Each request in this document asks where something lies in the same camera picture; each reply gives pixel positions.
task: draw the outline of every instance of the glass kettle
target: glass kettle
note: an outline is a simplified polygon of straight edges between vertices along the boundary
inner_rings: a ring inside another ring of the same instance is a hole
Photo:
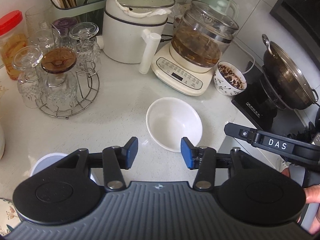
[[[193,0],[173,35],[170,54],[184,68],[205,73],[218,63],[238,30],[231,17]]]

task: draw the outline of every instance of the floral plate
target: floral plate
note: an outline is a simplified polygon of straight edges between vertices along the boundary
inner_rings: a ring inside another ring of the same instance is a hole
[[[20,222],[13,202],[5,198],[0,198],[0,235],[7,235],[20,224]]]

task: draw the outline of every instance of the black round pad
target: black round pad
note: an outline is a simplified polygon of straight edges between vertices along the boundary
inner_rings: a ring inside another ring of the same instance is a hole
[[[49,167],[19,184],[13,203],[22,219],[41,225],[62,225],[90,213],[102,195],[100,186],[83,172]]]
[[[220,186],[218,199],[235,219],[272,226],[297,221],[306,196],[296,182],[277,171],[244,169]]]

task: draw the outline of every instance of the empty white bowl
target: empty white bowl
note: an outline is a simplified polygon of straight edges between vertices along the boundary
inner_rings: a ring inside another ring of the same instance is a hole
[[[168,151],[180,152],[182,137],[197,145],[202,137],[202,122],[197,112],[177,98],[160,98],[147,111],[148,131],[157,144]]]

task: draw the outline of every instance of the control panel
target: control panel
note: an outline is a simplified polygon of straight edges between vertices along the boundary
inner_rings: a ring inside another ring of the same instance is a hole
[[[169,60],[160,57],[156,61],[156,64],[164,73],[166,73],[176,81],[180,82],[181,84],[196,90],[202,88],[203,83],[201,80],[191,75],[185,69],[182,69],[177,65],[173,64]]]

